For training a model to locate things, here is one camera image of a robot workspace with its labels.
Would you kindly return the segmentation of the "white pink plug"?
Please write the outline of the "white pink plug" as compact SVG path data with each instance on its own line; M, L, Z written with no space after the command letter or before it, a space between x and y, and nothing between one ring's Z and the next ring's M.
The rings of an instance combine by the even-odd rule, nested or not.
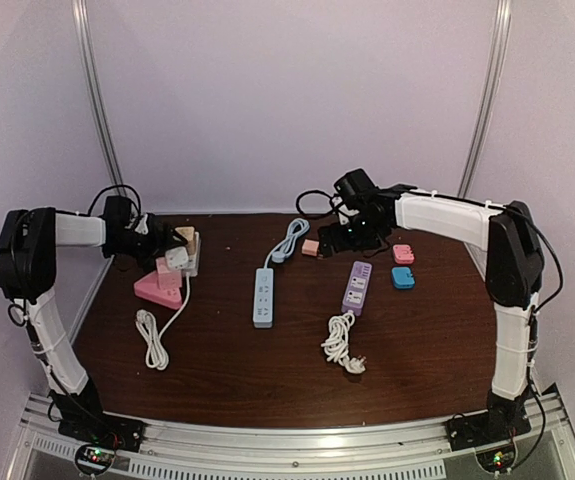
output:
M175 247L165 252L165 262L170 271L180 271L187 267L189 254L184 246Z

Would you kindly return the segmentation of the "pink plug adapter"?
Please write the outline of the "pink plug adapter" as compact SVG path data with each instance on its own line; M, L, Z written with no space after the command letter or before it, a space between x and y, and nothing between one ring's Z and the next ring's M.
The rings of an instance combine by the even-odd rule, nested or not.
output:
M415 261L413 249L408 244L395 244L392 247L393 259L398 265L411 265Z

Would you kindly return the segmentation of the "pink cube socket adapter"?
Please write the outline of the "pink cube socket adapter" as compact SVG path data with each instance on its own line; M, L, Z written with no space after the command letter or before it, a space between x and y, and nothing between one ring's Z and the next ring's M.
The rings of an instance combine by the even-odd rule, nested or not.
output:
M159 257L156 259L156 274L159 289L173 290L181 288L182 286L181 271L170 269L164 257Z

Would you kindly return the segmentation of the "pink triangular power strip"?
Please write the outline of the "pink triangular power strip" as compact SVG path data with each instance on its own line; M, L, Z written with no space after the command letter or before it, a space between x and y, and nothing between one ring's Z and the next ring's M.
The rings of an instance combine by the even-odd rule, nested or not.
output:
M172 310L179 310L190 298L190 284L182 276L170 277L169 284L159 285L159 275L151 272L133 284L137 298Z

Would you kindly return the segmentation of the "small pink charger plug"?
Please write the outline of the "small pink charger plug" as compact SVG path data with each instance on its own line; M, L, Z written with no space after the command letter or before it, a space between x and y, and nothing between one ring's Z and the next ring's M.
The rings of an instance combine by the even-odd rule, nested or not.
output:
M305 239L301 246L301 253L304 256L316 258L319 255L319 242L317 240Z

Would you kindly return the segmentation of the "blue plug adapter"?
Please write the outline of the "blue plug adapter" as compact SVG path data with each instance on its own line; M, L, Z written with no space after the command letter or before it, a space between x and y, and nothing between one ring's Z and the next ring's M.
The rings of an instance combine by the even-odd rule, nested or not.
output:
M410 290L415 286L412 270L407 266L398 266L391 269L392 283L397 290Z

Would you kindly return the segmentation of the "white power strip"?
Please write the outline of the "white power strip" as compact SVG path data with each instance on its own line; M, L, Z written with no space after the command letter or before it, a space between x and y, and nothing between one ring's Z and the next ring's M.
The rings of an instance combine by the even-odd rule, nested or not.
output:
M184 249L187 252L188 260L184 265L183 272L190 277L196 277L201 255L201 235L198 231L194 232L193 241L186 244Z

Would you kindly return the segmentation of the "purple power strip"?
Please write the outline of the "purple power strip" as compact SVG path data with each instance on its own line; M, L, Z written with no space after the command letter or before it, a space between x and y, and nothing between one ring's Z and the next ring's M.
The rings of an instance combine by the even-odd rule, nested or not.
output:
M371 263L353 263L341 303L342 313L352 312L355 316L362 314L372 272Z

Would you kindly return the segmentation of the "light blue power strip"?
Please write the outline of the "light blue power strip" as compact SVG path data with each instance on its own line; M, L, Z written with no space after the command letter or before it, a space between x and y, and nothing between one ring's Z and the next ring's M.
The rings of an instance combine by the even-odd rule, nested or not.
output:
M255 275L253 326L268 329L273 326L274 271L258 268Z

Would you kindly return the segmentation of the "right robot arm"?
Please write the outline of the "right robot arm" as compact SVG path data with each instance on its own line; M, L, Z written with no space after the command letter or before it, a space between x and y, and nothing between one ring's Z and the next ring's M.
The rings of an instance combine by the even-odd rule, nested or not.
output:
M480 419L486 440L502 440L518 424L508 404L523 397L537 350L537 316L546 253L553 249L534 224L528 206L459 199L397 184L336 184L330 214L318 229L326 256L342 251L379 252L396 229L418 230L460 241L486 255L483 278L496 312L496 357L489 398L504 401Z

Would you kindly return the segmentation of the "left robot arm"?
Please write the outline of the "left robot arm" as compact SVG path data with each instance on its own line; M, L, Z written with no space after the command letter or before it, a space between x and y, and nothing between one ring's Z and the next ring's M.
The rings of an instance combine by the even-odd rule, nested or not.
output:
M152 214L108 210L79 215L54 207L12 210L0 233L0 289L9 315L20 320L50 388L76 395L91 388L63 327L55 292L57 249L98 248L104 257L127 255L146 268L186 240Z

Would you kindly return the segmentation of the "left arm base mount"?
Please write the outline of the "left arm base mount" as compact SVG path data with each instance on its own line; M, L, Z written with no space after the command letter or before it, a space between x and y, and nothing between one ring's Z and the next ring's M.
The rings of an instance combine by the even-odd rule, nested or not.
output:
M58 432L85 443L111 450L138 452L143 440L143 421L121 416L88 414L69 400L55 402L61 419Z

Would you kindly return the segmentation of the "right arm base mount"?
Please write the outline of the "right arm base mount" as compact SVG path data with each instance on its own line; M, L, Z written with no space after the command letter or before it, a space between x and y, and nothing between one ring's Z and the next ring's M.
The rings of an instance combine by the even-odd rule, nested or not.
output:
M481 413L457 413L445 422L452 451L506 442L531 431L523 400L509 401L491 396Z

